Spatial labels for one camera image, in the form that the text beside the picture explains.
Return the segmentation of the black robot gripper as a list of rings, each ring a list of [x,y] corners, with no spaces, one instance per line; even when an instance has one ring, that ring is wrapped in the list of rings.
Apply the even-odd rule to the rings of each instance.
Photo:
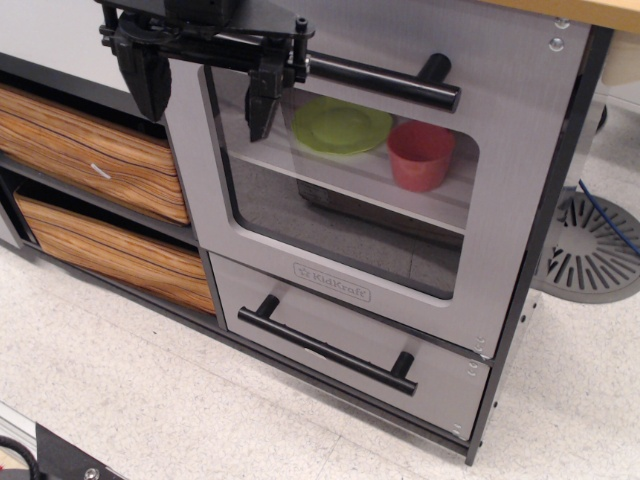
[[[252,37],[282,48],[294,80],[309,72],[307,41],[315,34],[306,18],[270,1],[102,1],[103,43],[115,54],[120,73],[140,113],[161,119],[171,95],[169,61],[161,54],[197,62],[213,49],[240,48]],[[251,142],[266,139],[283,90],[283,67],[262,60],[249,72],[245,120]]]

